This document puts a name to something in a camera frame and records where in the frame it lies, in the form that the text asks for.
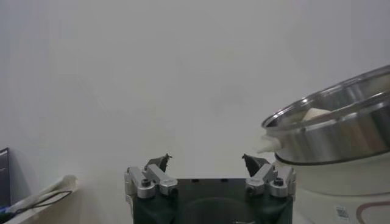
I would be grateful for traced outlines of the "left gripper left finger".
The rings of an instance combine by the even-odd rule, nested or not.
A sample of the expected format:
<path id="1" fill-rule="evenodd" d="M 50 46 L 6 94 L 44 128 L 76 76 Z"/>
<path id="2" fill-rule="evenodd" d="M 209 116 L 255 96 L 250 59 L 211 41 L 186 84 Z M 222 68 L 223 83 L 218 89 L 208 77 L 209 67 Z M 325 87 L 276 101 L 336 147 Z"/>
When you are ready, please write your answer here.
<path id="1" fill-rule="evenodd" d="M 177 179 L 166 174 L 169 154 L 150 159 L 141 169 L 129 166 L 124 173 L 125 193 L 129 197 L 134 195 L 146 200 L 157 194 L 168 198 L 176 198 L 179 194 Z"/>

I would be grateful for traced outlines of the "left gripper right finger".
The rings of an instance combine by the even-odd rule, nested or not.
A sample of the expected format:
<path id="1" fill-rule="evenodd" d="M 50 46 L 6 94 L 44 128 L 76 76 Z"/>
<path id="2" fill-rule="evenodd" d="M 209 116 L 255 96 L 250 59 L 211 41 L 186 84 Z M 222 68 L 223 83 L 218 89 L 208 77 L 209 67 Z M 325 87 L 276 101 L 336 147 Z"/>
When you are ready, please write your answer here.
<path id="1" fill-rule="evenodd" d="M 242 156 L 249 178 L 246 178 L 246 190 L 249 195 L 263 195 L 266 191 L 276 198 L 296 196 L 296 172 L 290 166 L 279 166 L 265 158 L 244 154 Z"/>

